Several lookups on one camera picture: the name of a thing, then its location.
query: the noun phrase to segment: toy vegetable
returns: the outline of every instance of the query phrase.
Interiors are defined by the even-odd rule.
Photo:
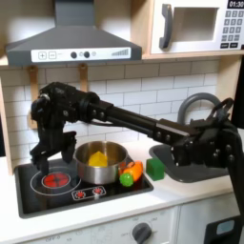
[[[131,162],[120,175],[120,183],[125,187],[130,187],[136,182],[143,173],[143,164],[141,161]]]

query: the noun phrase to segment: hood button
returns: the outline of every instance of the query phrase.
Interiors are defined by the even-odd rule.
[[[72,57],[72,58],[76,58],[76,57],[77,57],[77,53],[76,53],[75,51],[73,51],[73,52],[71,53],[71,57]]]
[[[85,56],[86,58],[89,58],[89,57],[90,57],[90,53],[89,53],[88,51],[85,51],[84,56]]]

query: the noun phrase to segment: green block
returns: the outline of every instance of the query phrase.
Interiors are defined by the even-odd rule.
[[[163,179],[164,164],[159,159],[148,159],[146,172],[153,181]]]

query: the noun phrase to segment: stove top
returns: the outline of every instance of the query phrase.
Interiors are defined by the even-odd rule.
[[[50,165],[47,176],[31,164],[15,169],[20,217],[51,214],[153,190],[144,174],[129,188],[119,182],[96,186],[77,176],[74,161],[67,165],[62,159],[57,159]]]

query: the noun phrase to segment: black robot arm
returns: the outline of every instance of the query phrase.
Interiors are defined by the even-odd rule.
[[[93,92],[82,92],[62,83],[51,83],[40,91],[32,103],[31,117],[37,122],[39,143],[30,152],[32,162],[43,174],[49,173],[48,158],[61,152],[70,163],[75,148],[76,132],[63,132],[66,122],[110,122],[103,126],[119,126],[146,134],[155,141],[172,146],[176,166],[205,164],[228,168],[239,210],[244,220],[244,158],[237,128],[229,121],[228,98],[216,106],[206,120],[192,120],[182,126],[161,119],[155,120],[116,108],[101,101]]]

